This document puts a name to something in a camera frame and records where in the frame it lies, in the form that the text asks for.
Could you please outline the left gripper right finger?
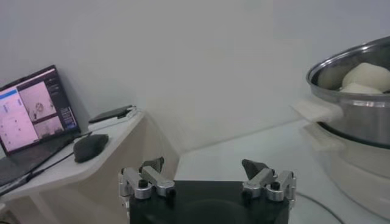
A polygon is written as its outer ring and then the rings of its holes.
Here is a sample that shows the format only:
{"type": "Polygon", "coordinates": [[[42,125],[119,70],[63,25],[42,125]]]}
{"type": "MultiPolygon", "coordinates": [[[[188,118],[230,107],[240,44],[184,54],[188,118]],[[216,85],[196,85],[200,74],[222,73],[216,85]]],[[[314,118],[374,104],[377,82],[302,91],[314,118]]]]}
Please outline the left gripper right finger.
{"type": "Polygon", "coordinates": [[[249,159],[243,159],[241,165],[248,177],[242,183],[243,195],[247,198],[260,198],[265,194],[270,201],[296,201],[296,176],[292,171],[277,174],[264,163],[249,159]]]}

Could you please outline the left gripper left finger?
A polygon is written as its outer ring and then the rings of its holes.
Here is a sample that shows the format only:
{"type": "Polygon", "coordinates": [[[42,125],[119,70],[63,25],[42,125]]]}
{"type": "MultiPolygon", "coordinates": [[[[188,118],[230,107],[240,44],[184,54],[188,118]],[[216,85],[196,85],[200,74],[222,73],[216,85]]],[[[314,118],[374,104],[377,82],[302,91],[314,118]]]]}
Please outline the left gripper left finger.
{"type": "Polygon", "coordinates": [[[119,196],[124,200],[135,197],[137,200],[151,198],[153,191],[164,198],[176,196],[175,182],[161,174],[164,158],[145,161],[141,167],[135,169],[126,167],[118,173],[119,196]]]}

